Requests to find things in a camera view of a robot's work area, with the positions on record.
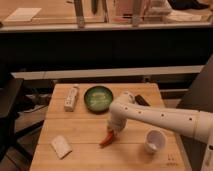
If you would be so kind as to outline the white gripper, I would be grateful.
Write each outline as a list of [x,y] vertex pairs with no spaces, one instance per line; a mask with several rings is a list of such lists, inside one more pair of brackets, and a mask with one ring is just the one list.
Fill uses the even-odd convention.
[[126,120],[109,119],[107,121],[107,131],[118,134],[126,126]]

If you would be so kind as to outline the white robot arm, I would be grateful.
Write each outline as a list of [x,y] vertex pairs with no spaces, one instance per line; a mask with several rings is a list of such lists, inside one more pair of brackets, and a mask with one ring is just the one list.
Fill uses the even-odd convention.
[[124,91],[109,106],[108,129],[121,132],[128,119],[171,130],[206,143],[201,171],[213,171],[213,113],[138,105],[133,94]]

